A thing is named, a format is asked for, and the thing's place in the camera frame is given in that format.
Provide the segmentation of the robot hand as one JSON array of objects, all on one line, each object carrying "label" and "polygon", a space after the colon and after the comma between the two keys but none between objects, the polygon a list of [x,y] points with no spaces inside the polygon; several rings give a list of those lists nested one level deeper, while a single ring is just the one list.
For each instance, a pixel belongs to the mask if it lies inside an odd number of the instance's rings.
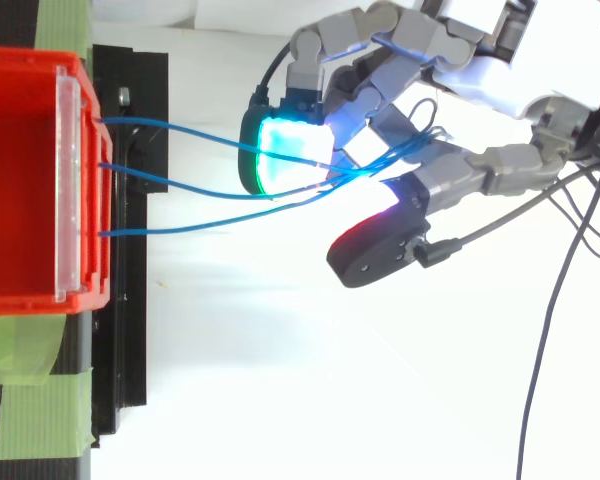
[{"label": "robot hand", "polygon": [[[279,154],[324,162],[341,185],[346,145],[364,128],[387,160],[415,164],[387,181],[391,206],[331,245],[328,264],[349,288],[459,251],[459,240],[426,240],[428,217],[468,195],[549,195],[571,162],[600,172],[600,1],[377,1],[298,29],[275,64],[287,68],[284,97],[272,106],[261,83],[242,119],[249,193],[282,178]],[[395,104],[419,81],[530,121],[531,140],[474,153],[431,139]]]}]

